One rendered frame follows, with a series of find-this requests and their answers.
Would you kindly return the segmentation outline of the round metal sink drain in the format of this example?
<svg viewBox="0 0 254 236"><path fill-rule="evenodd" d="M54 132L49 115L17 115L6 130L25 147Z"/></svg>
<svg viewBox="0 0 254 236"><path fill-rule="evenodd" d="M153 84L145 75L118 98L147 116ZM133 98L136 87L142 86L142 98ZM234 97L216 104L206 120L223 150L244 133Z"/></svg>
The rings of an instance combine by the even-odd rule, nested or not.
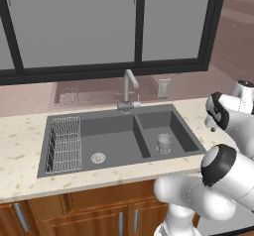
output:
<svg viewBox="0 0 254 236"><path fill-rule="evenodd" d="M105 155L102 153L95 153L91 156L91 161L95 164L102 164L105 161Z"/></svg>

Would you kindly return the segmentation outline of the dark grey double sink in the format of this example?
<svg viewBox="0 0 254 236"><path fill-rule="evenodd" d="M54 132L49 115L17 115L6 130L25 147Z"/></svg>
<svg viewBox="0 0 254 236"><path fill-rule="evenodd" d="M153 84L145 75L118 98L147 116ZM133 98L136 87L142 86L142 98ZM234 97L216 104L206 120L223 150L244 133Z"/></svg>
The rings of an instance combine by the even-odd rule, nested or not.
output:
<svg viewBox="0 0 254 236"><path fill-rule="evenodd" d="M51 124L54 119L75 116L80 117L82 169L46 174ZM169 134L173 137L171 151L167 155L161 155L157 151L157 137L160 134ZM95 153L105 155L102 164L91 161L91 156ZM53 115L48 117L46 122L38 176L60 176L204 153L204 146L172 104L141 107L127 114L115 109Z"/></svg>

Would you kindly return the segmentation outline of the brown wooden cupboard door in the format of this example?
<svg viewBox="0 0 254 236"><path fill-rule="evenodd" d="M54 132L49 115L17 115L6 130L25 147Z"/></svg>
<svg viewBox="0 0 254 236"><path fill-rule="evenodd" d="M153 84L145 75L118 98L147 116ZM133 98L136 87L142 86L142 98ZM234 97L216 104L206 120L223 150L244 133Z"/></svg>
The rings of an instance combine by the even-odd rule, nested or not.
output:
<svg viewBox="0 0 254 236"><path fill-rule="evenodd" d="M32 213L25 201L19 202L27 220L29 231L26 231L17 215L13 202L0 204L0 236L40 236Z"/></svg>
<svg viewBox="0 0 254 236"><path fill-rule="evenodd" d="M139 227L133 232L134 210L139 209ZM156 200L143 201L128 206L128 236L154 236L157 227L167 215L168 205Z"/></svg>
<svg viewBox="0 0 254 236"><path fill-rule="evenodd" d="M119 212L123 212L123 236L128 236L126 205L41 221L38 229L41 236L119 236Z"/></svg>

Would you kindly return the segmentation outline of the grey dishwasher front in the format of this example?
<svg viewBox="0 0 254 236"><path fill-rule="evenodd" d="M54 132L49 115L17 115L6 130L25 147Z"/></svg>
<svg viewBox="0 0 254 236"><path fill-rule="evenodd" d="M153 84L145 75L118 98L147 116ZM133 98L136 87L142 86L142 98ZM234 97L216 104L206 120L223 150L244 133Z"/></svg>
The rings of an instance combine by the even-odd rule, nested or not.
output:
<svg viewBox="0 0 254 236"><path fill-rule="evenodd" d="M254 213L238 207L234 216L226 221L199 220L197 230L202 236L211 236L254 226Z"/></svg>

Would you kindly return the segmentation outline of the clear drinking glass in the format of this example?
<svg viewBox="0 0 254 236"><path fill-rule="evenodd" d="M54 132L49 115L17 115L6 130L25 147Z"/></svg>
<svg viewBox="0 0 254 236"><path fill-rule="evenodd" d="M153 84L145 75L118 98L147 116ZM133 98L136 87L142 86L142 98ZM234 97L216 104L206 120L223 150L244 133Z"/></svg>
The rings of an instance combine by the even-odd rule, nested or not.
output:
<svg viewBox="0 0 254 236"><path fill-rule="evenodd" d="M173 137L169 134L160 134L157 137L157 151L161 155L167 155L171 151Z"/></svg>

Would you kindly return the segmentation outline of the grey metal tap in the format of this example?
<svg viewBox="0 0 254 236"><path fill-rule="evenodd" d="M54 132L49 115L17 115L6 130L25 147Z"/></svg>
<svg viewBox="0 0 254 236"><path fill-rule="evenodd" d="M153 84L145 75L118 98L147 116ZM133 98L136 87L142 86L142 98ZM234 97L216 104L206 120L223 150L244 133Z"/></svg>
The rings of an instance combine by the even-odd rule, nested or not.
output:
<svg viewBox="0 0 254 236"><path fill-rule="evenodd" d="M141 102L139 100L129 100L129 82L132 82L135 88L139 87L139 83L132 70L126 69L124 74L124 100L122 103L117 103L117 109L121 110L123 113L129 113L131 109L139 108L141 106Z"/></svg>

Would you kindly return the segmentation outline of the black-framed frosted glass cupboard door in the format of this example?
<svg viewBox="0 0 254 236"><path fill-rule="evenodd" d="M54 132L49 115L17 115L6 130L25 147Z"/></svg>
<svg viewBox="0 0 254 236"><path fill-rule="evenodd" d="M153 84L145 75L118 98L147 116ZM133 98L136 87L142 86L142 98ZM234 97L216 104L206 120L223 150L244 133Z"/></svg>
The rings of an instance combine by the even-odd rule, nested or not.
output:
<svg viewBox="0 0 254 236"><path fill-rule="evenodd" d="M7 2L23 66L132 62L134 0Z"/></svg>
<svg viewBox="0 0 254 236"><path fill-rule="evenodd" d="M9 25L9 19L4 20L0 15L0 85L17 84L22 75L17 46L12 44L13 28L8 28Z"/></svg>
<svg viewBox="0 0 254 236"><path fill-rule="evenodd" d="M206 71L223 0L144 0L142 67Z"/></svg>

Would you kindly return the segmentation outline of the brown wooden false drawer front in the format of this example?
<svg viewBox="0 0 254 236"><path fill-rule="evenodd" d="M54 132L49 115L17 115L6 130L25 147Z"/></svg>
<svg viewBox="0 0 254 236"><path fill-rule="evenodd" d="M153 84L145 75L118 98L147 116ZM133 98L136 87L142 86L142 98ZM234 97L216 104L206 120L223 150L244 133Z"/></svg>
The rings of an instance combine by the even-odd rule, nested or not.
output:
<svg viewBox="0 0 254 236"><path fill-rule="evenodd" d="M69 193L66 196L70 210L104 205L154 194L154 180L145 180Z"/></svg>

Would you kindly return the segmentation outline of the white wall socket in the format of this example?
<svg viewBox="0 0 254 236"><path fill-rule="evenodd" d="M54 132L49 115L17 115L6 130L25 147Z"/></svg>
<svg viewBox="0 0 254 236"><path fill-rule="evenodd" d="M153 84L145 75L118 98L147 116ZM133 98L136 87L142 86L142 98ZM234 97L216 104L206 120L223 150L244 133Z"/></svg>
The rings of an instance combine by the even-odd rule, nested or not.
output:
<svg viewBox="0 0 254 236"><path fill-rule="evenodd" d="M168 79L160 79L159 80L159 87L158 87L158 97L168 97L170 94L170 86L171 86L171 80Z"/></svg>

